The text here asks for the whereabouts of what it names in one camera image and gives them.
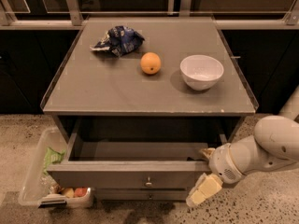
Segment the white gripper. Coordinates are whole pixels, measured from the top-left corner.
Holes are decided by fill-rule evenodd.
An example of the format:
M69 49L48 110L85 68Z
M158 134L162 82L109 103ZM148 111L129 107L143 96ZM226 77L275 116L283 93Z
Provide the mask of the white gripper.
M234 184L244 176L237 169L231 154L231 144L223 146L202 148L199 150L204 161L213 174L203 173L197 180L195 186L190 190L186 204L195 207L212 197L222 189L222 184Z

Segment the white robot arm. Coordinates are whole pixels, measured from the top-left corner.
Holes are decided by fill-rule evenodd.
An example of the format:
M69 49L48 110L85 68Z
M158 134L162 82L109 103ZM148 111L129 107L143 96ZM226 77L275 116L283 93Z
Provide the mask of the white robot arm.
M280 115L269 115L254 126L253 134L237 142L199 150L208 171L189 190L185 203L196 207L231 189L257 172L288 171L299 164L299 123Z

